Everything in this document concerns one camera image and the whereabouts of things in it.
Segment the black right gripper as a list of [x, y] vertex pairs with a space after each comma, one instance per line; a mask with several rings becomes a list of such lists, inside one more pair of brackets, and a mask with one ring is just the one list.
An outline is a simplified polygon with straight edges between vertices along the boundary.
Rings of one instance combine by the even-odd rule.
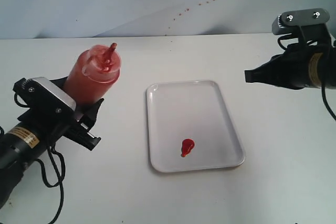
[[286, 51], [255, 69], [245, 70], [246, 83], [263, 83], [286, 89], [321, 88], [323, 46]]

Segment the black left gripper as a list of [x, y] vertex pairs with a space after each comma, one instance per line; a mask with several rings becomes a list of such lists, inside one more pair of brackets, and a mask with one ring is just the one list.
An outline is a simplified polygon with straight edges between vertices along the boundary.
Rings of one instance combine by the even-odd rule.
[[[51, 82], [59, 87], [64, 88], [67, 77], [51, 80]], [[64, 136], [88, 150], [93, 150], [100, 142], [101, 138], [90, 133], [90, 130], [97, 121], [98, 111], [104, 101], [101, 98], [93, 105], [77, 106], [73, 118], [70, 121], [62, 121], [55, 118], [50, 118], [33, 109], [28, 108], [28, 111], [19, 116], [18, 120], [25, 123], [33, 124], [40, 131], [45, 131], [50, 134], [56, 126], [61, 126], [61, 129], [56, 132]]]

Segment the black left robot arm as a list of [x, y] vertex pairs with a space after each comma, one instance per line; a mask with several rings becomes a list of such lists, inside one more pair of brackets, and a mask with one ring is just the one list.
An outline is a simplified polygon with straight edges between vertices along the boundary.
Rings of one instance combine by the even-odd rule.
[[100, 138], [90, 130], [95, 125], [103, 99], [90, 106], [77, 107], [63, 90], [66, 78], [22, 78], [13, 86], [28, 110], [19, 123], [1, 135], [1, 205], [4, 205], [21, 181], [24, 171], [47, 150], [55, 153], [55, 144], [66, 137], [93, 150]]

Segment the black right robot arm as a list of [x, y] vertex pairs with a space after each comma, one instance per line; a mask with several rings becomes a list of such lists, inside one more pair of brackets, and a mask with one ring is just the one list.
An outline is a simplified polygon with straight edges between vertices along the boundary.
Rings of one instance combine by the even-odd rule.
[[291, 90], [320, 88], [325, 81], [327, 89], [335, 89], [335, 47], [291, 44], [265, 64], [245, 70], [245, 81]]

